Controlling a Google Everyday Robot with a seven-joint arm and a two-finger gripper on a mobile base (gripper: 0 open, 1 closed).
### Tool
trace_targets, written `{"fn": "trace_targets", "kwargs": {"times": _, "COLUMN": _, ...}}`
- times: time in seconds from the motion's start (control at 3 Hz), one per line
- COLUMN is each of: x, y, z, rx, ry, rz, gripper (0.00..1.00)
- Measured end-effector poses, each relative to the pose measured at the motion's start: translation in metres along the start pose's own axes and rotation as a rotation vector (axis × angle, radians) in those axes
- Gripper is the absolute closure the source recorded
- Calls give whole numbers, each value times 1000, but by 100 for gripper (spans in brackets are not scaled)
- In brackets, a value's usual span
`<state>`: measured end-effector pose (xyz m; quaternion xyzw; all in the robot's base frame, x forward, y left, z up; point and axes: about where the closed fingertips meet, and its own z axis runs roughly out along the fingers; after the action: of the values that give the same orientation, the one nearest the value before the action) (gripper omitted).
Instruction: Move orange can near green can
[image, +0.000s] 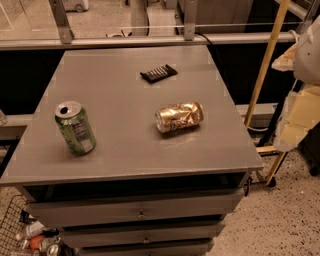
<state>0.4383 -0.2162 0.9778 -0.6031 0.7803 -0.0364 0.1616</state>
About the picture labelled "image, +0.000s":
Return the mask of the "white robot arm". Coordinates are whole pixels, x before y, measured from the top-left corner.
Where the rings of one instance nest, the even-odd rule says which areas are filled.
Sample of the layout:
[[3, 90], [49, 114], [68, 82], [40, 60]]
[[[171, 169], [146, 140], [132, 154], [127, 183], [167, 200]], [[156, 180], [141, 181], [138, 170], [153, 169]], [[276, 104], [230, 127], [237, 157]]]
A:
[[320, 122], [320, 17], [273, 63], [278, 71], [292, 71], [303, 83], [285, 99], [273, 146], [280, 152], [297, 147]]

